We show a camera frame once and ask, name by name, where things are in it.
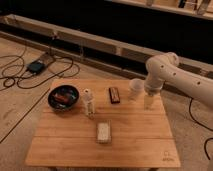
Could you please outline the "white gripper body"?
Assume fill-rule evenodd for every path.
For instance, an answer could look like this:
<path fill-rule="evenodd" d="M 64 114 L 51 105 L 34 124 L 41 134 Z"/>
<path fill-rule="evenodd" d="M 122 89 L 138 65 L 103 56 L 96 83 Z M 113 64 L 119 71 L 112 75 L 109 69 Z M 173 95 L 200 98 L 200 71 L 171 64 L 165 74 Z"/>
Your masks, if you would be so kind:
<path fill-rule="evenodd" d="M 145 91 L 148 95 L 152 96 L 151 88 L 147 85 L 142 79 L 134 78 L 129 83 L 129 89 L 139 91 L 140 94 L 142 91 Z"/>

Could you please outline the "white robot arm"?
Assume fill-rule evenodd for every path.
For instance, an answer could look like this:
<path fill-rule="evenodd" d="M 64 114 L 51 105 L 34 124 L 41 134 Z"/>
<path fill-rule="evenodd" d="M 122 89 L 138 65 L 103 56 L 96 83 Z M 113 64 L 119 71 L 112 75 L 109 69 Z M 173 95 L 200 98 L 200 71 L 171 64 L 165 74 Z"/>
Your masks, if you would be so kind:
<path fill-rule="evenodd" d="M 132 79 L 129 89 L 132 97 L 145 91 L 149 96 L 158 94 L 165 82 L 213 109 L 213 80 L 179 68 L 179 57 L 173 53 L 163 53 L 146 61 L 148 75 L 145 82 Z"/>

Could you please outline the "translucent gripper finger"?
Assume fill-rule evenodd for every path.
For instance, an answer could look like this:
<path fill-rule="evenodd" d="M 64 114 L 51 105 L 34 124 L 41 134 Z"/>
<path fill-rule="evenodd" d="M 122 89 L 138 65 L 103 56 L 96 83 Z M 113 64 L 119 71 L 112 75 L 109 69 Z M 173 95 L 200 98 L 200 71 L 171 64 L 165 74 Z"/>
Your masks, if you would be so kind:
<path fill-rule="evenodd" d="M 144 96 L 144 109 L 149 110 L 154 102 L 154 97 L 150 95 Z"/>
<path fill-rule="evenodd" d="M 137 100 L 138 97 L 139 97 L 139 95 L 140 95 L 140 92 L 139 92 L 139 91 L 130 90 L 130 91 L 129 91 L 129 96 L 128 96 L 128 98 L 129 98 L 130 100 Z"/>

